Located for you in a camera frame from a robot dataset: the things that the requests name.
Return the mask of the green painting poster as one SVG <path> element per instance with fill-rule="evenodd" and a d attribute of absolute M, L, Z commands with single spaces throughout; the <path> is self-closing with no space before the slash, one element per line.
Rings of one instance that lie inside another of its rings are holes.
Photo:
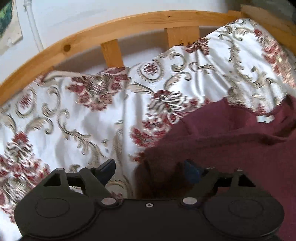
<path fill-rule="evenodd" d="M 19 23 L 16 1 L 9 1 L 1 9 L 1 55 L 22 39 L 23 34 Z"/>

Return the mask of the white wall pipe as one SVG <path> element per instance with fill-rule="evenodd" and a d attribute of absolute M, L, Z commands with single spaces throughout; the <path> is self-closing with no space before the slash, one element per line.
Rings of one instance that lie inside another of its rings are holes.
<path fill-rule="evenodd" d="M 34 37 L 34 41 L 36 43 L 37 49 L 39 52 L 42 52 L 44 50 L 39 31 L 36 25 L 36 21 L 34 18 L 33 10 L 32 10 L 32 1 L 31 0 L 24 0 L 23 2 L 24 8 L 27 12 L 28 21 L 30 24 L 30 28 Z"/>

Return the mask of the maroon knit garment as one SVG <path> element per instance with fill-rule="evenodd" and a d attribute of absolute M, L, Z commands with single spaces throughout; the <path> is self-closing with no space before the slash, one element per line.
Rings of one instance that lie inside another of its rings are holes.
<path fill-rule="evenodd" d="M 183 196 L 192 185 L 184 161 L 231 173 L 241 168 L 284 207 L 279 235 L 295 240 L 295 98 L 286 96 L 269 113 L 258 113 L 222 99 L 203 106 L 178 123 L 141 154 L 135 171 L 137 198 Z"/>

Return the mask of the wooden bed frame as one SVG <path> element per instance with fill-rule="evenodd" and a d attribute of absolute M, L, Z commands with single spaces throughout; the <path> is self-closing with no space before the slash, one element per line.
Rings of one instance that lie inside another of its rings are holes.
<path fill-rule="evenodd" d="M 118 39 L 164 30 L 169 47 L 190 43 L 200 37 L 201 26 L 223 26 L 240 18 L 251 18 L 276 40 L 295 52 L 295 25 L 277 18 L 265 9 L 242 5 L 240 11 L 155 11 L 111 20 L 74 33 L 49 46 L 11 74 L 1 85 L 1 104 L 71 56 L 100 46 L 108 67 L 123 66 Z"/>

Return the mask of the white floral bedspread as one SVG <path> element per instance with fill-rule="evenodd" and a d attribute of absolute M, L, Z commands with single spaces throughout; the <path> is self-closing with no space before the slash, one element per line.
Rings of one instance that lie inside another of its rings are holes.
<path fill-rule="evenodd" d="M 224 97 L 263 114 L 287 93 L 295 56 L 251 19 L 132 67 L 37 77 L 1 107 L 1 240 L 21 238 L 15 207 L 54 169 L 112 158 L 107 189 L 133 198 L 140 155 L 187 114 Z"/>

